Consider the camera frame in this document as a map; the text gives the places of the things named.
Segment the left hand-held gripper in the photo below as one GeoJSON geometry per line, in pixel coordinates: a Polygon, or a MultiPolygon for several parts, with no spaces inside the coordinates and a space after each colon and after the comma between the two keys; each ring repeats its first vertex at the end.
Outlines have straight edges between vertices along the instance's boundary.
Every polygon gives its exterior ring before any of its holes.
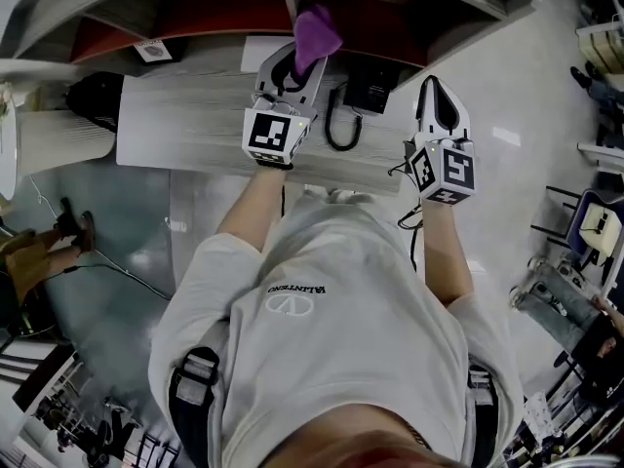
{"type": "Polygon", "coordinates": [[[312,107],[328,62],[317,58],[298,76],[298,101],[283,98],[293,93],[294,45],[286,45],[260,66],[253,94],[253,106],[245,109],[242,149],[259,165],[291,167],[293,158],[317,118],[312,107]]]}

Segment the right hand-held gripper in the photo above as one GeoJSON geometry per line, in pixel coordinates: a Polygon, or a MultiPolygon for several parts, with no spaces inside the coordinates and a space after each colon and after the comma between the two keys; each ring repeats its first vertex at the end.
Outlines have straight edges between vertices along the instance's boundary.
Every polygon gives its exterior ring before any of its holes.
{"type": "Polygon", "coordinates": [[[415,119],[423,133],[404,142],[404,158],[419,198],[454,206],[473,196],[475,151],[469,115],[459,97],[430,75],[420,86],[415,119]]]}

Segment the purple wiping cloth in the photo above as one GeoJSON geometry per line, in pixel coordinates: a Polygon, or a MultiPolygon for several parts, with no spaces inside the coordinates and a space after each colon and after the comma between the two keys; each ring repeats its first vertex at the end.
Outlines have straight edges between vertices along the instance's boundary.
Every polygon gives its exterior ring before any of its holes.
{"type": "Polygon", "coordinates": [[[298,14],[293,36],[294,72],[297,78],[302,78],[317,59],[334,54],[343,43],[330,11],[320,4],[309,4],[298,14]]]}

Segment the grey wooden shelf unit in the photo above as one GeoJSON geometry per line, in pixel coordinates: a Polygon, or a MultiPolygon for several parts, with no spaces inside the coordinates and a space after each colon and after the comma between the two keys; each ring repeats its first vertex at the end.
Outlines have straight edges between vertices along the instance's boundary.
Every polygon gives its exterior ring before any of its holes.
{"type": "Polygon", "coordinates": [[[0,59],[75,65],[141,77],[176,62],[144,65],[132,50],[150,40],[293,33],[309,4],[326,7],[347,68],[358,59],[395,63],[406,84],[491,33],[532,13],[540,0],[0,0],[0,59]]]}

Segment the person's left forearm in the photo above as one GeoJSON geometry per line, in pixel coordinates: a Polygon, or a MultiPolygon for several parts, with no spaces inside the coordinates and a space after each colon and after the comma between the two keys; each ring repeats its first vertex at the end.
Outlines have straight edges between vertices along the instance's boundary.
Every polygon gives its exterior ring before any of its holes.
{"type": "Polygon", "coordinates": [[[260,166],[218,226],[217,234],[232,235],[261,252],[281,208],[287,173],[260,166]]]}

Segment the person's right forearm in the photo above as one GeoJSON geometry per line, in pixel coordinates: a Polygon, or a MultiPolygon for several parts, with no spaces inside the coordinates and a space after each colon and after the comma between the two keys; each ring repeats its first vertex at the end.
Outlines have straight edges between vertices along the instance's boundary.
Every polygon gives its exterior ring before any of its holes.
{"type": "Polygon", "coordinates": [[[426,200],[422,206],[425,284],[444,306],[474,293],[468,262],[451,206],[426,200]]]}

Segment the black desk telephone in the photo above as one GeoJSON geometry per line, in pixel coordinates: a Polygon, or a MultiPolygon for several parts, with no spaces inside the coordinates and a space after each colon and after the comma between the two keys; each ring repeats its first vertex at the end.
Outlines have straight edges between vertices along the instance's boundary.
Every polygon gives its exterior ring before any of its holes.
{"type": "Polygon", "coordinates": [[[397,70],[389,61],[377,58],[358,59],[350,67],[343,104],[383,114],[396,81],[397,70]]]}

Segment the grey wooden desk with shelves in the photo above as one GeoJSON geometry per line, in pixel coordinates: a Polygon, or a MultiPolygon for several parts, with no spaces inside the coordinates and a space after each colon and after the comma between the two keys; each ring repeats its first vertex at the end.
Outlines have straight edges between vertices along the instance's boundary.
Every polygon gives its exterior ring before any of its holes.
{"type": "MultiPolygon", "coordinates": [[[[117,133],[120,165],[248,176],[257,167],[242,149],[245,109],[252,104],[255,74],[240,70],[241,35],[206,36],[189,42],[182,61],[124,80],[117,133]]],[[[289,179],[297,183],[363,191],[398,192],[400,175],[391,168],[404,154],[410,107],[390,100],[381,115],[363,119],[360,140],[347,143],[355,112],[338,102],[325,117],[330,92],[347,78],[347,55],[330,58],[315,99],[318,112],[294,157],[289,179]]]]}

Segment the white paper sheet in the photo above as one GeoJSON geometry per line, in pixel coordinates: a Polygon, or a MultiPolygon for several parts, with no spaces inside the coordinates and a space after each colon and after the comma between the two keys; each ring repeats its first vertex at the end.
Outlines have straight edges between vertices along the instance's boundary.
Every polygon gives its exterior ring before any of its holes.
{"type": "Polygon", "coordinates": [[[291,36],[248,35],[245,40],[240,70],[257,73],[262,63],[294,41],[291,36]]]}

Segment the person's white left shoe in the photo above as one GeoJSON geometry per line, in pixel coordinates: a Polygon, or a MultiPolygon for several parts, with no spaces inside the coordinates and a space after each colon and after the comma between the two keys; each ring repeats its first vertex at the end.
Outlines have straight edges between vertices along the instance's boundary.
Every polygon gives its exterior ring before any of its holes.
{"type": "Polygon", "coordinates": [[[327,188],[315,185],[305,185],[303,193],[306,196],[319,199],[324,202],[333,202],[340,194],[341,190],[337,188],[327,188]]]}

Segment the black framed picture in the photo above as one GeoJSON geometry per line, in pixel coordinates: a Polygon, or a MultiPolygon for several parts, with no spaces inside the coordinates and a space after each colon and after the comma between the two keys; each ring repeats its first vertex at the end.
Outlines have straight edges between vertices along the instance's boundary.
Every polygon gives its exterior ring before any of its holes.
{"type": "Polygon", "coordinates": [[[180,61],[185,42],[177,39],[150,40],[134,44],[132,50],[144,65],[156,65],[180,61]]]}

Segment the blue chair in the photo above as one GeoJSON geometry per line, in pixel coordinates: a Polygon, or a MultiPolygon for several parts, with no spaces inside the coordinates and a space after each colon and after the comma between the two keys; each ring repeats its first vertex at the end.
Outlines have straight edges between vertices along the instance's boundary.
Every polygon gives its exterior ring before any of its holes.
{"type": "Polygon", "coordinates": [[[567,248],[568,250],[575,252],[578,256],[583,257],[587,253],[592,254],[593,252],[597,252],[598,255],[604,256],[606,260],[610,259],[610,267],[615,273],[618,273],[620,267],[624,264],[624,194],[615,196],[613,193],[591,188],[588,188],[581,194],[578,194],[552,185],[547,185],[546,191],[562,195],[565,198],[571,198],[574,201],[574,204],[563,202],[563,205],[572,211],[571,217],[565,227],[565,231],[561,232],[551,230],[536,224],[532,224],[530,228],[544,234],[548,241],[567,248]],[[583,241],[579,234],[579,227],[587,208],[591,203],[596,203],[613,210],[619,217],[622,224],[620,235],[612,256],[605,256],[597,250],[593,250],[583,241]]]}

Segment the person's white shirt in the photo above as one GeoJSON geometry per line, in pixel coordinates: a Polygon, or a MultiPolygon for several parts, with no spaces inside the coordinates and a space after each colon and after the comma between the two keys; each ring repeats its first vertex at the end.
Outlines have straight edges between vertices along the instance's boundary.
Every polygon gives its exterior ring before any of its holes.
{"type": "Polygon", "coordinates": [[[503,317],[473,295],[444,306],[416,276],[379,205],[302,196],[267,253],[229,234],[196,250],[152,338],[148,380],[165,409],[176,366],[207,346],[219,358],[211,413],[221,468],[257,468],[329,410],[371,405],[400,416],[435,452],[459,459],[472,365],[498,398],[494,449],[522,418],[503,317]]]}

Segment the black round stool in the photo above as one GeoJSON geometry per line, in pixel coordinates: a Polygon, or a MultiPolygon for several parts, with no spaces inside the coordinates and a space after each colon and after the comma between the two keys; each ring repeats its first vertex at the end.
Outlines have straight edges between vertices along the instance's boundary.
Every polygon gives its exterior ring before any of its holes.
{"type": "Polygon", "coordinates": [[[10,336],[39,336],[57,325],[48,292],[42,283],[19,301],[7,272],[0,270],[0,330],[10,336]]]}

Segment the white ribbed pedestal table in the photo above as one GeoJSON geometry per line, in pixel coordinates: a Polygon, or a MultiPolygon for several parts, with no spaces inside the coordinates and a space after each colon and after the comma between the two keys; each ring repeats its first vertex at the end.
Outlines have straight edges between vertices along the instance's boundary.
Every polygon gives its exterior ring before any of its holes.
{"type": "Polygon", "coordinates": [[[44,87],[63,87],[84,71],[75,65],[0,58],[0,197],[12,200],[20,180],[98,159],[114,134],[68,109],[44,109],[44,87]]]}

